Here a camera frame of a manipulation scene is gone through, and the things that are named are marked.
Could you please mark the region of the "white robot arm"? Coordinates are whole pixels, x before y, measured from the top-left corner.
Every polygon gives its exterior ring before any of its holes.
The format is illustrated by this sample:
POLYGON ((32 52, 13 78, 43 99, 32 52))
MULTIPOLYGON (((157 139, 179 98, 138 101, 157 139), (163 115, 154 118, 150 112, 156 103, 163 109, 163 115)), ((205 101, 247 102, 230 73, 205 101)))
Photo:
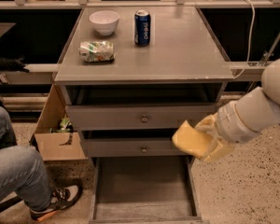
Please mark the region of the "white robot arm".
POLYGON ((280 59, 264 69, 260 87, 228 102, 196 126, 211 135, 201 160, 216 161, 275 124, 280 124, 280 59))

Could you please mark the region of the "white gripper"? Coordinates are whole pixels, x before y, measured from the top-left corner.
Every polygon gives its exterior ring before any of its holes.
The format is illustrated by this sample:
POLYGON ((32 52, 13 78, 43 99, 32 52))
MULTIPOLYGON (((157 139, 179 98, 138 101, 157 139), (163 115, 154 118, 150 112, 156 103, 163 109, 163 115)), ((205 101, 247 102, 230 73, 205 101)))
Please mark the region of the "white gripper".
POLYGON ((208 115, 195 125, 194 129, 200 134, 216 137, 218 133, 230 142, 213 140, 203 158, 205 162, 217 161, 234 151, 233 143, 243 144, 259 135, 259 132, 252 131, 241 121, 235 105, 235 102, 229 102, 217 114, 208 115))

